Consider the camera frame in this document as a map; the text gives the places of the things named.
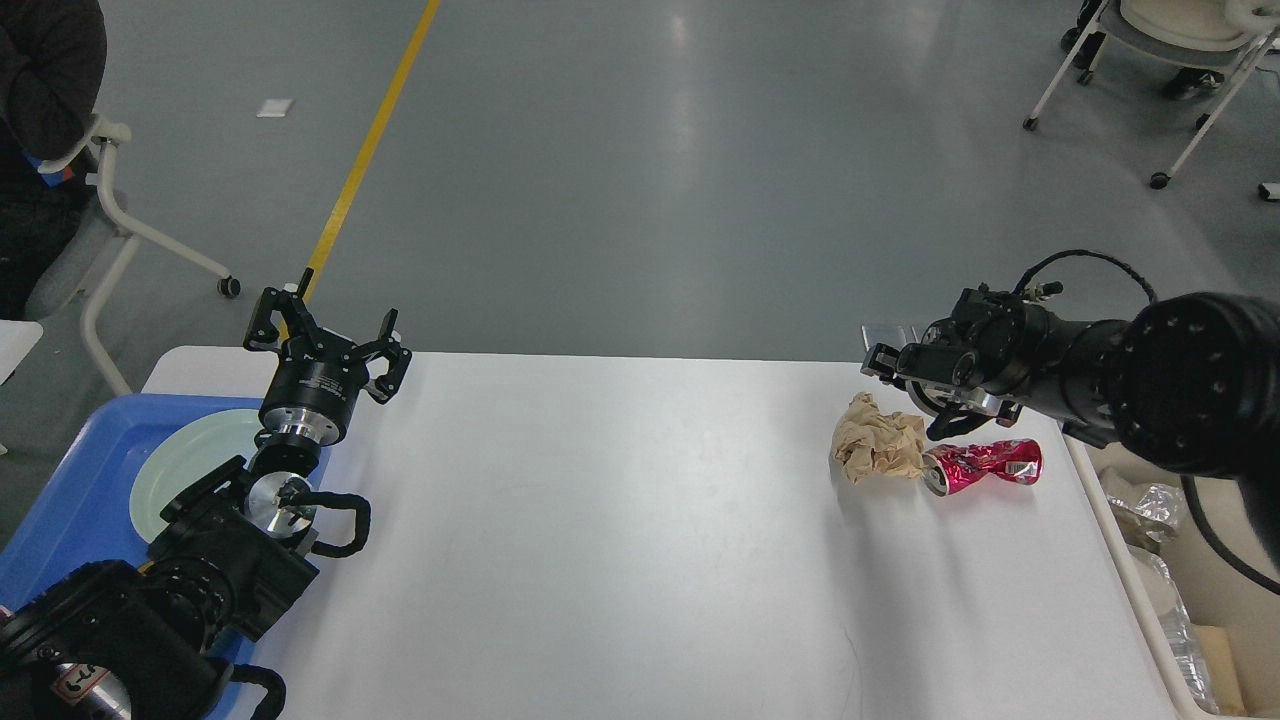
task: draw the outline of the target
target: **gray floor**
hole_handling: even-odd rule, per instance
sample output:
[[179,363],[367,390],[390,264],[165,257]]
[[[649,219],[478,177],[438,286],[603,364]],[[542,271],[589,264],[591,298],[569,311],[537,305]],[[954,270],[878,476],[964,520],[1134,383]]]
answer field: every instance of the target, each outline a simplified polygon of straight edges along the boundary
[[[227,265],[246,297],[147,247],[102,323],[125,377],[237,345],[296,279],[425,0],[102,0],[100,108],[134,129],[131,210]],[[1203,102],[1108,51],[1019,126],[1076,3],[443,0],[320,281],[319,319],[416,350],[856,360],[868,322],[927,322],[1056,250],[1132,261],[1164,295],[1280,299],[1277,76],[1249,81],[1162,192]],[[253,117],[294,97],[283,120]],[[1055,307],[1129,316],[1117,272],[1064,263]],[[109,398],[50,318],[0,391],[0,541]]]

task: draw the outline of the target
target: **yellow floor line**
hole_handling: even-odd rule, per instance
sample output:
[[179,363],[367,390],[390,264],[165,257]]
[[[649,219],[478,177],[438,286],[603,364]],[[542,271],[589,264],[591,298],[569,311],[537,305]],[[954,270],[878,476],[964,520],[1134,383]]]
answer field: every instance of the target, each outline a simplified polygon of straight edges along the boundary
[[315,292],[320,273],[329,260],[329,252],[333,251],[333,245],[338,240],[338,233],[342,232],[343,223],[347,222],[347,213],[351,211],[351,204],[356,200],[356,193],[360,192],[360,183],[365,181],[369,163],[374,159],[374,152],[378,151],[378,143],[383,138],[387,123],[392,119],[392,113],[396,111],[396,102],[399,100],[401,90],[404,88],[404,81],[408,79],[408,72],[413,68],[417,51],[422,47],[422,40],[426,37],[426,31],[431,28],[431,20],[435,19],[435,10],[439,6],[440,0],[428,3],[426,9],[422,10],[421,19],[417,22],[417,28],[413,31],[413,37],[408,41],[404,55],[401,56],[401,64],[396,68],[396,76],[392,77],[392,83],[387,87],[387,95],[383,96],[383,104],[378,108],[378,114],[374,117],[374,124],[369,128],[369,135],[365,136],[365,143],[360,146],[360,154],[356,155],[356,161],[351,165],[351,172],[347,173],[347,182],[342,186],[342,192],[338,195],[338,201],[333,205],[333,211],[329,213],[329,222],[325,223],[324,232],[320,233],[320,242],[316,243],[316,249],[311,252],[311,260],[307,261],[307,266],[315,270],[315,275],[311,278],[311,284],[307,286],[303,300],[310,300],[311,293]]

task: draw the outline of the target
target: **blue tray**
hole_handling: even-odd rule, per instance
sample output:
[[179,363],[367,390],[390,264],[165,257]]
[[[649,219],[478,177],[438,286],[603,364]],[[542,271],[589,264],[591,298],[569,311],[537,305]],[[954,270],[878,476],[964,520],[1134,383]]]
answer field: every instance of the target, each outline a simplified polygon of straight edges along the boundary
[[[115,398],[84,423],[40,498],[0,553],[0,605],[17,610],[95,560],[146,561],[147,546],[129,520],[129,491],[151,452],[179,428],[223,410],[257,407],[261,398],[129,395]],[[311,475],[319,482],[324,470]],[[220,652],[247,662],[253,644],[243,638]],[[236,702],[228,685],[211,719]]]

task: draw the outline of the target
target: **white plate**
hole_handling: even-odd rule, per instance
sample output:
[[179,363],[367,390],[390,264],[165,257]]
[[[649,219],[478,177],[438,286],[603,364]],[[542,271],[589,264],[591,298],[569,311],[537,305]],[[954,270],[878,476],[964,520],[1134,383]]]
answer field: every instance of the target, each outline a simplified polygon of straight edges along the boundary
[[223,410],[169,436],[133,480],[129,492],[133,529],[148,543],[156,539],[168,527],[160,518],[164,506],[232,456],[252,457],[257,451],[253,436],[261,429],[257,410]]

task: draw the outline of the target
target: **chair wheel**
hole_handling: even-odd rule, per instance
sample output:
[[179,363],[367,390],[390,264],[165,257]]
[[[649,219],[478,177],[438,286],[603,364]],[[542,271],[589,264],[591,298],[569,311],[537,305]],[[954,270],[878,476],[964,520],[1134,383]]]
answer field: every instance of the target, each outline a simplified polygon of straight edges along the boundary
[[239,281],[227,275],[218,281],[218,292],[223,297],[239,297]]

